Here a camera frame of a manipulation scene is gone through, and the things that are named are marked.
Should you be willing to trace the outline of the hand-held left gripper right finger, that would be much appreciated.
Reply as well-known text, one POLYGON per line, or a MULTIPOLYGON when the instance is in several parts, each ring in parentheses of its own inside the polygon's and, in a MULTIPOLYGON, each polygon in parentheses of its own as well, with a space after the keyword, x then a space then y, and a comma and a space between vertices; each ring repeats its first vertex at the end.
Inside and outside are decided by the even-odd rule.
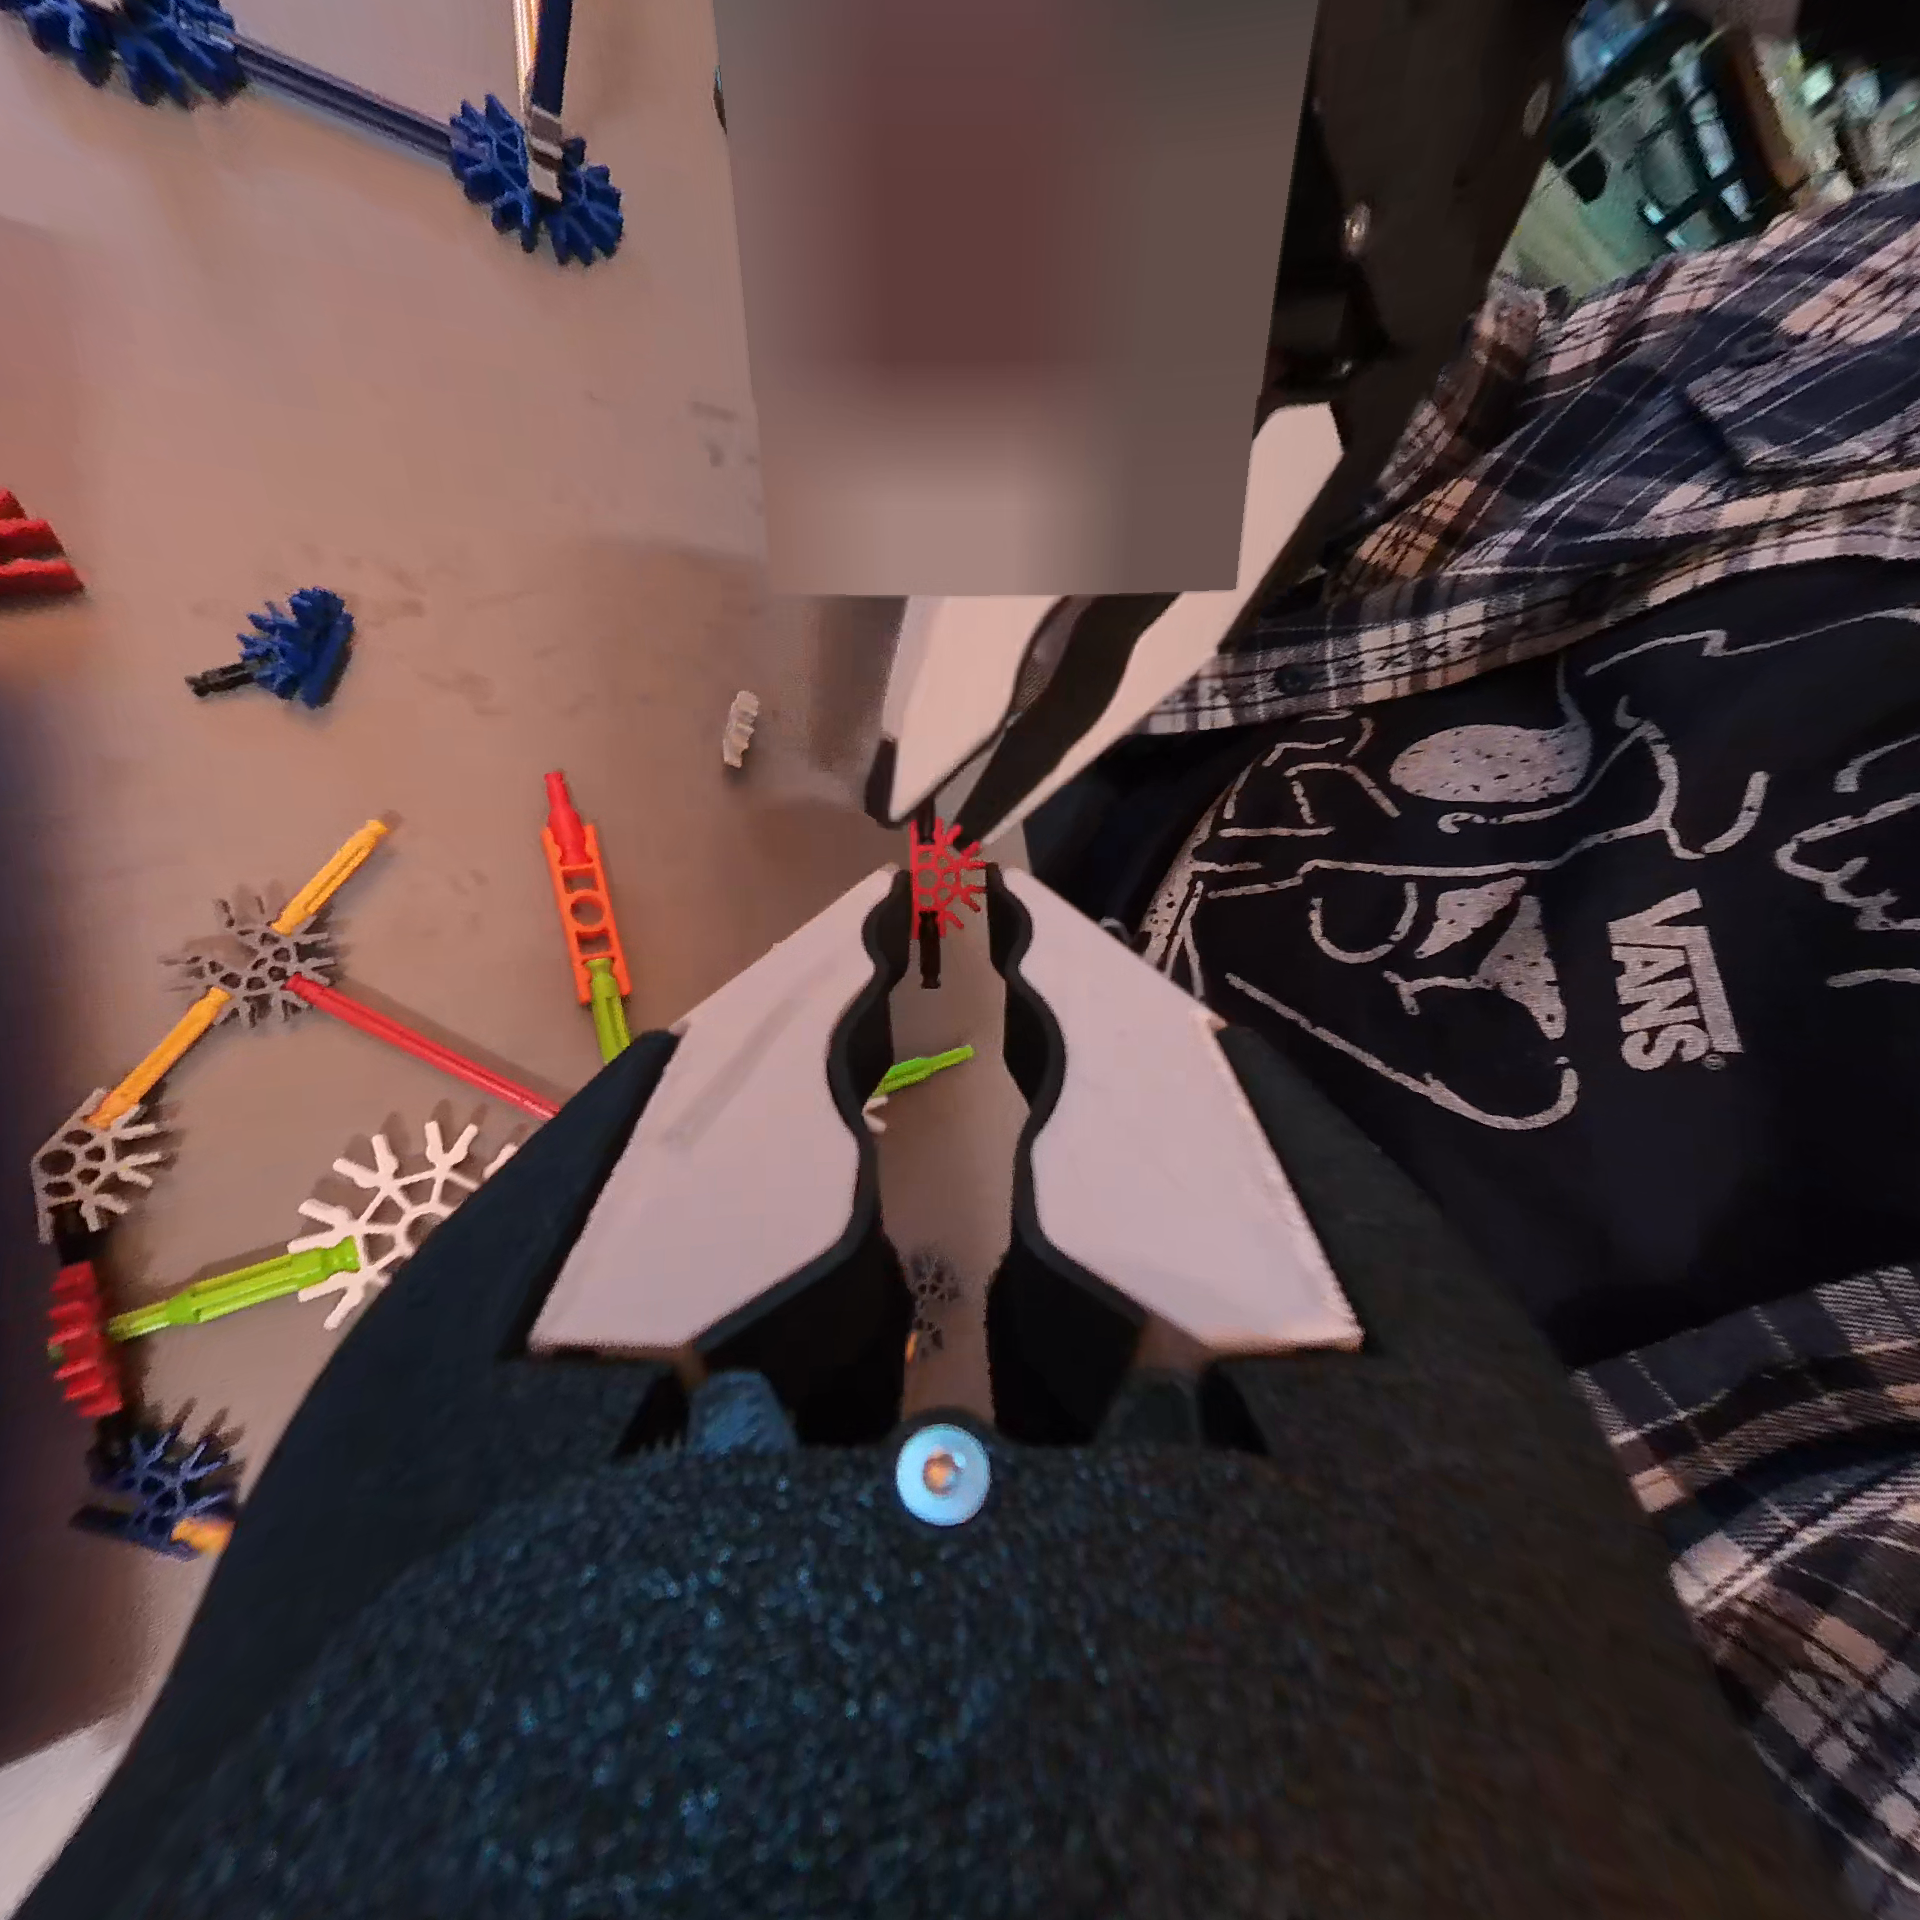
POLYGON ((1215 1354, 1359 1352, 1225 1021, 1021 869, 991 883, 991 953, 1040 1254, 1215 1354))

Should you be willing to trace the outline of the person's plaid shirt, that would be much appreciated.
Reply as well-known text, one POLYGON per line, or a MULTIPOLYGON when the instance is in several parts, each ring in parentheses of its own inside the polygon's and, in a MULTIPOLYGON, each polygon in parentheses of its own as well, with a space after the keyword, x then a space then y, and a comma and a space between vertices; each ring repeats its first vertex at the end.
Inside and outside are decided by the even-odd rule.
POLYGON ((1146 732, 1144 957, 1574 1375, 1762 1768, 1917 1917, 1917 185, 1556 311, 1146 732))

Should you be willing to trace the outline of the blue construction toy car frame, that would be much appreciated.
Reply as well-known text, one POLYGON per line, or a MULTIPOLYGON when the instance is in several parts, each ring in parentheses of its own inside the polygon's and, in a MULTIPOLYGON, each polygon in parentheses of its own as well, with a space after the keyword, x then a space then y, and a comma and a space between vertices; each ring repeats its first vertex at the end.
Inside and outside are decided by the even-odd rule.
POLYGON ((621 185, 565 128, 576 4, 517 4, 517 103, 486 94, 449 117, 245 36, 227 4, 5 4, 5 20, 86 84, 143 109, 190 111, 268 92, 438 160, 495 231, 522 252, 553 252, 561 268, 590 268, 621 247, 621 185))

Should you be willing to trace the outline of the person in dark printed shirt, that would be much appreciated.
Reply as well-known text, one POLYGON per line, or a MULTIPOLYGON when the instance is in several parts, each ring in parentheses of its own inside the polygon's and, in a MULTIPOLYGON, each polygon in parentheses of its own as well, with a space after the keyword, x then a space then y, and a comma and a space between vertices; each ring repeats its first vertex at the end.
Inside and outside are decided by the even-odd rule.
POLYGON ((1375 709, 1110 749, 1025 827, 1254 1034, 1312 1224, 1599 1360, 1917 1260, 1917 565, 1696 587, 1375 709))

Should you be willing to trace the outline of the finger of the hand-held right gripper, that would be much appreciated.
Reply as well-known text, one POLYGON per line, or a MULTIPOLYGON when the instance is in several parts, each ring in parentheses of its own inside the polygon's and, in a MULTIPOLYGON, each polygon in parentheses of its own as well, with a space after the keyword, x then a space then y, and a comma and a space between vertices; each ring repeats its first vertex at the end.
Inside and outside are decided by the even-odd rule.
POLYGON ((1021 666, 1056 606, 1056 593, 906 601, 869 763, 874 822, 899 830, 974 787, 1014 725, 1021 666))
POLYGON ((1104 597, 1074 623, 1066 652, 959 803, 962 835, 1004 835, 1146 720, 1215 661, 1303 529, 1343 458, 1330 406, 1274 411, 1252 446, 1236 587, 1157 603, 1104 597))

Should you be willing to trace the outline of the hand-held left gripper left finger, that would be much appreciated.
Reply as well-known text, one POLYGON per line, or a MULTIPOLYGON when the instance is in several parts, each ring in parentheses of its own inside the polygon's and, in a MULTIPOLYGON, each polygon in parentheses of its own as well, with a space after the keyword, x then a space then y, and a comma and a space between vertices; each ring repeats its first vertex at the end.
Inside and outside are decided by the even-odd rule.
POLYGON ((910 884, 877 869, 671 1030, 531 1352, 692 1350, 857 1243, 909 947, 910 884))

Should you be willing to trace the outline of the red snowflake connector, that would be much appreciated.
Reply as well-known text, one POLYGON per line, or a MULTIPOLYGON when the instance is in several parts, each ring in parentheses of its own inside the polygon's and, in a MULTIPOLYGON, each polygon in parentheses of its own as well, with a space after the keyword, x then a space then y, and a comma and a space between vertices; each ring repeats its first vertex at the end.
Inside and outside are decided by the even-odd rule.
POLYGON ((910 876, 910 938, 917 957, 917 902, 933 902, 944 912, 944 945, 959 935, 967 917, 984 907, 987 862, 977 842, 962 842, 957 822, 937 815, 926 803, 909 822, 909 876, 910 876))

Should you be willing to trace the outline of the red wedge connector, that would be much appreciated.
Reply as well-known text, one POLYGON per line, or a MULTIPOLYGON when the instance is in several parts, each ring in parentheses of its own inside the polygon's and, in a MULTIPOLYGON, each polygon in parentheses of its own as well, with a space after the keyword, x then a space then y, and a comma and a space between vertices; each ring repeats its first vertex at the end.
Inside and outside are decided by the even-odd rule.
POLYGON ((42 603, 42 601, 82 593, 86 582, 82 582, 75 562, 68 558, 51 521, 30 517, 12 490, 5 490, 0 510, 5 510, 5 565, 0 565, 5 606, 42 603))

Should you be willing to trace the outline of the blue connector with black rod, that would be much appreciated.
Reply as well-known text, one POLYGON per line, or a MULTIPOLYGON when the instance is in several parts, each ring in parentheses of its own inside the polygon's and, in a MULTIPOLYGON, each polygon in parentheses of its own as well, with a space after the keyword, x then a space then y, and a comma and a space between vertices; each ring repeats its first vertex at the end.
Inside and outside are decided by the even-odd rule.
POLYGON ((329 587, 298 587, 283 603, 247 613, 228 662, 185 677, 196 700, 261 690, 298 709, 327 709, 350 666, 355 620, 329 587))

